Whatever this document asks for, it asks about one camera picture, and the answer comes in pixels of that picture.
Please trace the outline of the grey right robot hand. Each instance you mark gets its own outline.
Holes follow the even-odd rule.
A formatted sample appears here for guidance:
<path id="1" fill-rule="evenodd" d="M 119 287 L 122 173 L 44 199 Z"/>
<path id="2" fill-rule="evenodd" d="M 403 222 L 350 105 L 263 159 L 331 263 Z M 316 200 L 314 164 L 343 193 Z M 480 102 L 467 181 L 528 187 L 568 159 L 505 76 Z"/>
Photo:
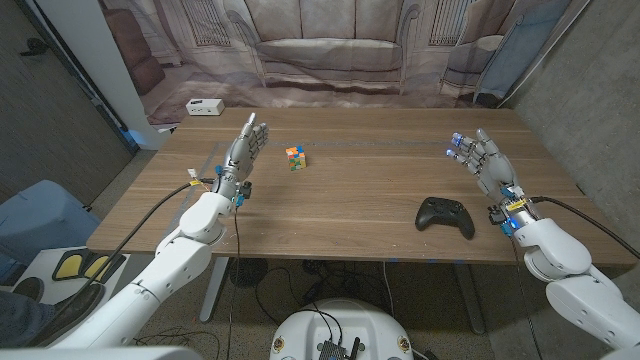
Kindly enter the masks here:
<path id="1" fill-rule="evenodd" d="M 482 128 L 476 130 L 475 138 L 455 132 L 451 143 L 454 149 L 448 149 L 446 155 L 476 176 L 478 187 L 494 202 L 489 208 L 493 224 L 512 235 L 541 219 L 521 188 L 511 162 Z"/>

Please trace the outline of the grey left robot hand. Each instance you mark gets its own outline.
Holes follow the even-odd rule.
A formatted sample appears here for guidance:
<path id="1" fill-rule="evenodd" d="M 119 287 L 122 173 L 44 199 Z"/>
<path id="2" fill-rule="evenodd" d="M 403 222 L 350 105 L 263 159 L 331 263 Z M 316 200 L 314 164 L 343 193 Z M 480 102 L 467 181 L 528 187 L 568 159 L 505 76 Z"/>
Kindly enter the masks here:
<path id="1" fill-rule="evenodd" d="M 257 123 L 256 114 L 252 113 L 225 154 L 221 175 L 212 188 L 214 193 L 228 199 L 236 195 L 252 172 L 254 161 L 268 142 L 268 136 L 268 126 Z"/>

